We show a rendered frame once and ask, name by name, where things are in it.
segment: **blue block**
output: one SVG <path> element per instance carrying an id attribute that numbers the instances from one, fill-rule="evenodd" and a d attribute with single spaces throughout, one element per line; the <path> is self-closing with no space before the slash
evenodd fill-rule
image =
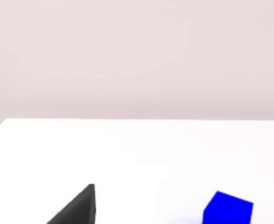
<path id="1" fill-rule="evenodd" d="M 217 191 L 203 213 L 202 224 L 250 224 L 253 203 Z"/>

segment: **white tabletop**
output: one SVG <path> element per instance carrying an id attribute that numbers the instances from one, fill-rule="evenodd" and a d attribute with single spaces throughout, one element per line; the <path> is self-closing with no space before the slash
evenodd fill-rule
<path id="1" fill-rule="evenodd" d="M 89 183 L 97 224 L 201 224 L 213 194 L 274 223 L 274 121 L 7 119 L 0 224 L 45 224 Z"/>

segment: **black object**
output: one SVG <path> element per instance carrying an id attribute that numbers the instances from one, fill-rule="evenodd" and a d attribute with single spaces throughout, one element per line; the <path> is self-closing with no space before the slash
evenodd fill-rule
<path id="1" fill-rule="evenodd" d="M 88 185 L 48 224 L 94 224 L 96 220 L 95 185 Z"/>

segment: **beige wall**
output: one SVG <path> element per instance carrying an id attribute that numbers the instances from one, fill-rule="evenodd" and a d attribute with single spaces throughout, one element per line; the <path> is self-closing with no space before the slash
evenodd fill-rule
<path id="1" fill-rule="evenodd" d="M 0 0 L 0 118 L 274 119 L 274 0 Z"/>

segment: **background wall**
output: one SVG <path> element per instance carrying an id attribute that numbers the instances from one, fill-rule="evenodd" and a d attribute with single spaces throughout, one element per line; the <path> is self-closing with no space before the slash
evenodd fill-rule
<path id="1" fill-rule="evenodd" d="M 274 0 L 0 0 L 7 116 L 274 119 Z"/>

